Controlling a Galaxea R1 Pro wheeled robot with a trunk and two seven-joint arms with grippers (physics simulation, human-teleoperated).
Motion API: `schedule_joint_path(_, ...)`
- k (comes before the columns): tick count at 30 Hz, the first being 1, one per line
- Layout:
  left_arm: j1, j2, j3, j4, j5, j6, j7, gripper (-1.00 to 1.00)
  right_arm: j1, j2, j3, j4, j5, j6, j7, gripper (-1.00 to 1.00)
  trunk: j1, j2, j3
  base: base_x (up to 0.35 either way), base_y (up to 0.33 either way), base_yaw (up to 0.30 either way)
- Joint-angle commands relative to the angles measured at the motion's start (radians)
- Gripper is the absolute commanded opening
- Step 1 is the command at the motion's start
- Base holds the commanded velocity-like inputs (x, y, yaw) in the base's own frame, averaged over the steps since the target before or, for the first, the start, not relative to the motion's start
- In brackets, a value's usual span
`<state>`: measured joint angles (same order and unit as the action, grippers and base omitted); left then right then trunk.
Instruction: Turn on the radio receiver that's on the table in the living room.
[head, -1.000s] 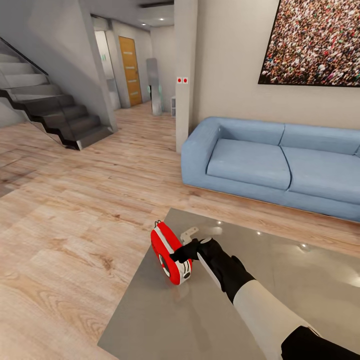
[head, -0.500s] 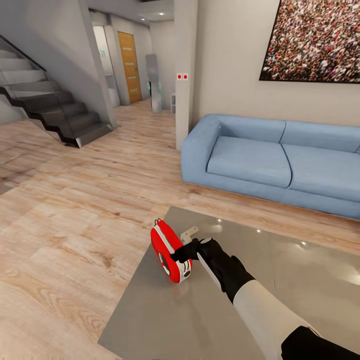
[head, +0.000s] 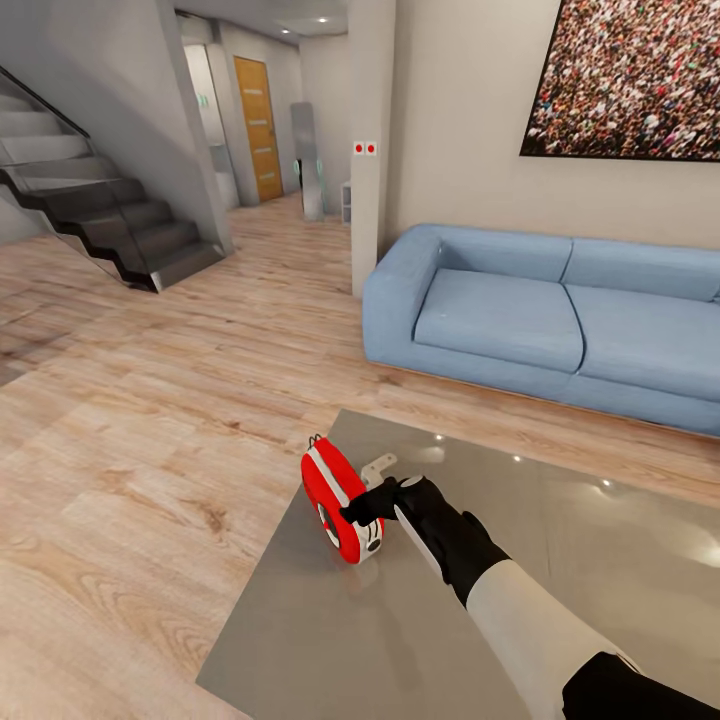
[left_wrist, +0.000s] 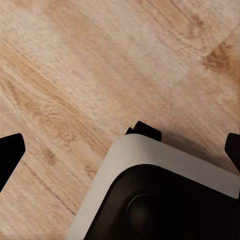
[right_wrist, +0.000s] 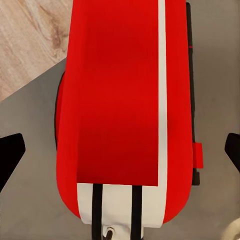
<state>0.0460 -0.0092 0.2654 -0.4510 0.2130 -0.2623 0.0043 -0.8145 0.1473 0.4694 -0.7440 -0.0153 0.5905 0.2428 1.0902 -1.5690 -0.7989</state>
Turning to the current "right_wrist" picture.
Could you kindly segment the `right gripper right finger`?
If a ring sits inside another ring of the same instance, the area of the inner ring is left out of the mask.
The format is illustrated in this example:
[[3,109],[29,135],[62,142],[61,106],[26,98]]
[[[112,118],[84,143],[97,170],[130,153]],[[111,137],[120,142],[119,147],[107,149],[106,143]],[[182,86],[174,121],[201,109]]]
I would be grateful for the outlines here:
[[240,134],[229,133],[224,150],[240,172]]

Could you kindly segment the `radio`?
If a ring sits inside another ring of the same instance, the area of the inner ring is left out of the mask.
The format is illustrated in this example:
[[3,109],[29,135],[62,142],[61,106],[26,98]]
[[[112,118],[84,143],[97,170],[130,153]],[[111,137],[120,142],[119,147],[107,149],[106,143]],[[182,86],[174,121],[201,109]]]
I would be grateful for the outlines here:
[[56,180],[92,240],[144,240],[200,185],[192,53],[186,0],[73,0]]

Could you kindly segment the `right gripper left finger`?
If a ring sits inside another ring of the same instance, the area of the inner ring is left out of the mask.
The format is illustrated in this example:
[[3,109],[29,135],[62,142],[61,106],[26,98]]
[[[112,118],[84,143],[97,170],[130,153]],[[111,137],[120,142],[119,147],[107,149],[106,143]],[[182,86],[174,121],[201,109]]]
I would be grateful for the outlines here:
[[0,192],[25,152],[25,142],[21,133],[0,138]]

